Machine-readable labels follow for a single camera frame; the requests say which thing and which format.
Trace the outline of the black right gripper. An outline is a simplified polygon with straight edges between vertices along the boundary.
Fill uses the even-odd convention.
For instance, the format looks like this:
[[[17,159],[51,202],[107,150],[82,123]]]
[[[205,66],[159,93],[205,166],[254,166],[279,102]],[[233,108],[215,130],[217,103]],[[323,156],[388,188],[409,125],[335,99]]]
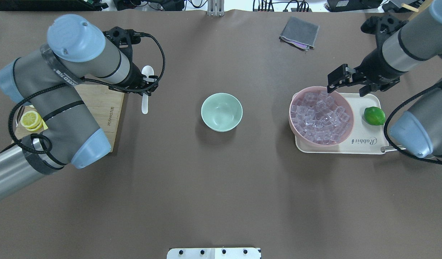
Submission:
[[[392,68],[387,63],[382,53],[382,46],[407,22],[407,20],[399,20],[390,14],[368,18],[360,29],[363,33],[375,36],[376,49],[369,53],[355,69],[349,67],[348,64],[342,64],[329,73],[327,75],[327,92],[333,93],[339,87],[349,87],[356,83],[363,85],[359,89],[359,96],[364,97],[378,90],[384,92],[397,84],[403,72]]]

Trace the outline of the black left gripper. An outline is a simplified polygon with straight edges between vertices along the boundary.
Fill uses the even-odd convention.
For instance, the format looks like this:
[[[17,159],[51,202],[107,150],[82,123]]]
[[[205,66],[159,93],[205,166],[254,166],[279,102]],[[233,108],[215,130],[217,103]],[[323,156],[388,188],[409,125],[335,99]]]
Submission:
[[[132,62],[132,45],[139,44],[145,33],[114,27],[109,31],[103,31],[103,34],[119,50],[119,65],[113,73],[103,77],[103,81],[111,84],[108,89],[121,93],[151,96],[158,88],[159,83],[145,83],[141,71]]]

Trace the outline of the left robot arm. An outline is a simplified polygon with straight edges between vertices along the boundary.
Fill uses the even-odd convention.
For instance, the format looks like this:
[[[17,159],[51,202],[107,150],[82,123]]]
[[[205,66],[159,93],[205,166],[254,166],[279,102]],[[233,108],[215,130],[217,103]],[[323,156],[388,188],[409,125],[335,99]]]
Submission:
[[[67,164],[81,169],[111,151],[76,85],[150,96],[162,75],[143,74],[132,61],[132,45],[144,37],[155,40],[132,29],[101,31],[82,16],[65,14],[48,28],[45,44],[0,70],[0,89],[15,102],[8,119],[13,142],[0,152],[0,201]],[[23,105],[33,105],[48,128],[18,139],[14,116]]]

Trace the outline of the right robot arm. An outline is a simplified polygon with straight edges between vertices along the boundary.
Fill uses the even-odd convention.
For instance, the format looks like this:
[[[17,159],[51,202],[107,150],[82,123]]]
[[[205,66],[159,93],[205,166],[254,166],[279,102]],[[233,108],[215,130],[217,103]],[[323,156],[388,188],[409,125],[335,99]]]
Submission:
[[[442,60],[442,0],[432,1],[408,20],[391,14],[372,16],[361,31],[374,35],[375,49],[355,68],[342,64],[330,72],[328,93],[355,85],[361,86],[361,97],[386,92],[430,60]],[[399,153],[442,166],[442,76],[398,105],[387,117],[383,133]]]

